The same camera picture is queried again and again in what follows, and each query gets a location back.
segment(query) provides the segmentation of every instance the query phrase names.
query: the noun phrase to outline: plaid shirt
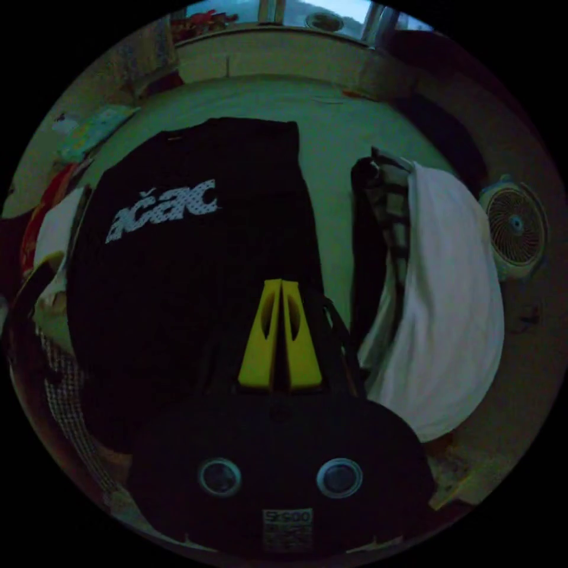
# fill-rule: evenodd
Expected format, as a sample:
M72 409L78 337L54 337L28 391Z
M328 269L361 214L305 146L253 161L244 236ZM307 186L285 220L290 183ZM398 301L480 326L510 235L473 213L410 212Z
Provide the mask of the plaid shirt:
M396 277L392 339L402 319L406 270L410 258L409 172L375 148L372 150L372 158L376 174L369 179L365 192L383 231Z
M86 373L79 368L73 356L65 353L41 332L38 335L49 367L61 377L57 384L44 381L51 414L108 500L119 486L102 464L83 420L80 391L85 384Z

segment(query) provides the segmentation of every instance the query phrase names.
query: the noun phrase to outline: black background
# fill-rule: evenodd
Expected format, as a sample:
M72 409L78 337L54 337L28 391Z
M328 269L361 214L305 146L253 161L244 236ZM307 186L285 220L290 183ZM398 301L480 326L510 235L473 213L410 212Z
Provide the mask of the black background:
M478 57L520 100L565 173L567 31L559 4L393 0ZM33 132L60 94L103 51L183 2L108 2L65 7L14 3L4 10L2 192ZM187 566L87 503L49 457L21 411L8 375L2 381L2 552L26 563L111 562ZM566 527L566 388L521 464L478 509L442 535L389 562L539 562L562 558Z

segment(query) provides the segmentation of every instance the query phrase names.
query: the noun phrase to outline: yellow bracket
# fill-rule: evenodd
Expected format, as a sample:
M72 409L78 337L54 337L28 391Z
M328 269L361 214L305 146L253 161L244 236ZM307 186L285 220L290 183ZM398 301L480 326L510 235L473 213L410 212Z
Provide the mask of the yellow bracket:
M259 308L238 375L238 382L242 387L272 390L281 287L281 280L264 282Z
M291 391L317 388L322 376L297 282L282 282L284 332Z

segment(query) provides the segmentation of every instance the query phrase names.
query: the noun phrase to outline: barcode label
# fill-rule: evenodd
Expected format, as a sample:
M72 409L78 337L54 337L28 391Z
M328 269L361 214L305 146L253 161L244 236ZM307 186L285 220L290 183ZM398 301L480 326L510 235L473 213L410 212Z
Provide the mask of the barcode label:
M310 552L313 548L313 509L265 509L264 551Z

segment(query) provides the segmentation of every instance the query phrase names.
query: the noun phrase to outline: electric fan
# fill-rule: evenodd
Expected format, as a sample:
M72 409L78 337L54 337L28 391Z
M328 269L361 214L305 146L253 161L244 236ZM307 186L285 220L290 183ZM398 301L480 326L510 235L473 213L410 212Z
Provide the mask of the electric fan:
M529 278L542 264L549 239L544 208L524 183L502 176L479 198L489 218L493 256L501 282Z

